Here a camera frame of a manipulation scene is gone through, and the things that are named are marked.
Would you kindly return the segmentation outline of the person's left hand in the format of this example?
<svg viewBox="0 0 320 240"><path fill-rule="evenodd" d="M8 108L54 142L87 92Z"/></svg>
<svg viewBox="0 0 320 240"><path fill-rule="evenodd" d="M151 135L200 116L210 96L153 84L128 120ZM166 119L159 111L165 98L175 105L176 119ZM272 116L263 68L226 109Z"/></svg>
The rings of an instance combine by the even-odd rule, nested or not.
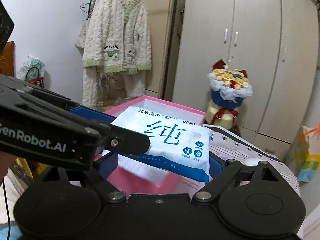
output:
<svg viewBox="0 0 320 240"><path fill-rule="evenodd" d="M8 174L8 167L17 159L16 156L0 152L0 180Z"/></svg>

